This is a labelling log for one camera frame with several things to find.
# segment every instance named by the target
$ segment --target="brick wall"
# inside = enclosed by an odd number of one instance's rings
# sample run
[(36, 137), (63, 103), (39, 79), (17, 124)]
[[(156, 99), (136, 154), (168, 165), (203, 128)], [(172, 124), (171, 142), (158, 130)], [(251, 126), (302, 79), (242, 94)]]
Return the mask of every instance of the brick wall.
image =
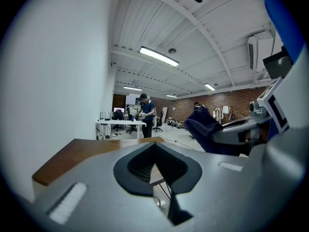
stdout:
[[(151, 97), (155, 103), (155, 108), (159, 114), (163, 107), (168, 107), (168, 117), (173, 117), (176, 120), (185, 120), (193, 111), (194, 102), (199, 102), (208, 107), (210, 113), (217, 106), (232, 106), (235, 119), (241, 119), (249, 116), (249, 104), (257, 97), (259, 97), (266, 87), (243, 89), (232, 92), (218, 93), (213, 95), (203, 95), (181, 100), (165, 100), (160, 98)], [(223, 124), (228, 122), (229, 115), (225, 115)]]

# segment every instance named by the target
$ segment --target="whiteboard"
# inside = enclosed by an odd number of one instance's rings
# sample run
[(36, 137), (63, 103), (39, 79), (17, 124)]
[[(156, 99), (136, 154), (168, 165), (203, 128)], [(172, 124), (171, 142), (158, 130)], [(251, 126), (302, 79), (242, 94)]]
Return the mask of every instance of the whiteboard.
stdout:
[(165, 117), (166, 117), (166, 113), (168, 112), (168, 108), (167, 107), (163, 107), (162, 111), (164, 112), (163, 117), (162, 117), (162, 123), (165, 123)]

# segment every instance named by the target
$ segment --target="navy t-shirt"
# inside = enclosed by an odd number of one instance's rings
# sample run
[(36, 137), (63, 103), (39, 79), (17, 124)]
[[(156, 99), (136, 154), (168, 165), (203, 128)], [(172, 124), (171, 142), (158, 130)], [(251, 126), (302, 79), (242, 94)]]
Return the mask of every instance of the navy t-shirt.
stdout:
[[(141, 104), (141, 109), (143, 110), (143, 113), (150, 113), (152, 109), (155, 108), (155, 104), (151, 101), (149, 103), (149, 101), (147, 101), (147, 103), (142, 103)], [(145, 119), (143, 120), (153, 120), (154, 116), (153, 115), (150, 115), (150, 116), (147, 116)]]

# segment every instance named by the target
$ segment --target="fluorescent ceiling light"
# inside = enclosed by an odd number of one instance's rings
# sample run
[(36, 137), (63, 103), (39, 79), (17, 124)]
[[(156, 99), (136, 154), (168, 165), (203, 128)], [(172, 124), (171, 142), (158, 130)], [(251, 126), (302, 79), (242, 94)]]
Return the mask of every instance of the fluorescent ceiling light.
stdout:
[(140, 88), (135, 88), (135, 87), (124, 87), (126, 89), (132, 89), (132, 90), (138, 90), (138, 91), (142, 91), (142, 89)]
[(148, 55), (148, 56), (151, 56), (151, 57), (156, 58), (158, 60), (161, 60), (163, 62), (166, 62), (166, 63), (168, 63), (168, 64), (170, 64), (170, 65), (172, 65), (174, 67), (179, 65), (179, 62), (177, 62), (177, 61), (175, 61), (175, 60), (173, 60), (173, 59), (171, 59), (171, 58), (169, 58), (169, 57), (167, 57), (167, 56), (165, 56), (165, 55), (163, 55), (161, 53), (158, 53), (158, 52), (156, 52), (156, 51), (154, 51), (152, 49), (149, 49), (149, 48), (147, 48), (145, 46), (142, 46), (140, 48), (140, 53), (143, 53), (145, 55)]
[(207, 87), (207, 88), (209, 88), (210, 90), (212, 90), (212, 91), (214, 91), (215, 89), (212, 87), (212, 86), (210, 86), (208, 83), (207, 84), (205, 84), (205, 86)]
[(166, 95), (168, 97), (173, 97), (173, 98), (177, 98), (177, 96), (174, 96), (174, 95)]

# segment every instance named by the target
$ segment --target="baseball cap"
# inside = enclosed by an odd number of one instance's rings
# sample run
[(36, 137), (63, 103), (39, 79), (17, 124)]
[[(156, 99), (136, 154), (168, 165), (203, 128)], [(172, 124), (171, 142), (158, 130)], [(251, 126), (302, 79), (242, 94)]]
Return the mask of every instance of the baseball cap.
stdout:
[(140, 95), (140, 98), (146, 99), (146, 98), (147, 98), (147, 95), (146, 95), (145, 93), (142, 93), (142, 94)]

